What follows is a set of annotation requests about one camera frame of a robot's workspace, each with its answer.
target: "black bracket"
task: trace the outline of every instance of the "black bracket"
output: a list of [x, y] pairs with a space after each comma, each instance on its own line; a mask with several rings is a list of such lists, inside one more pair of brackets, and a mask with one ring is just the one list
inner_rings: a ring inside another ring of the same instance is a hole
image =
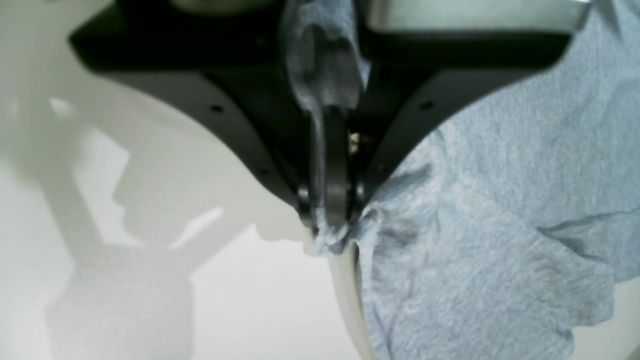
[[[543, 33], [382, 34], [362, 20], [372, 69], [356, 109], [324, 111], [325, 208], [355, 221], [406, 155], [446, 119], [560, 58], [570, 37]], [[92, 71], [157, 97], [223, 141], [270, 192], [314, 226], [312, 120], [294, 101], [279, 44], [286, 3], [199, 17], [168, 1], [118, 0], [72, 36]]]

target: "screw hole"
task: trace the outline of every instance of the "screw hole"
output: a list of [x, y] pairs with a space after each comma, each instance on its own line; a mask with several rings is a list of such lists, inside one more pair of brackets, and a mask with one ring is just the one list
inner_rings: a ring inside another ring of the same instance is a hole
[[433, 108], [435, 106], [435, 104], [433, 103], [433, 101], [425, 101], [422, 104], [420, 104], [420, 110], [429, 110], [431, 108]]

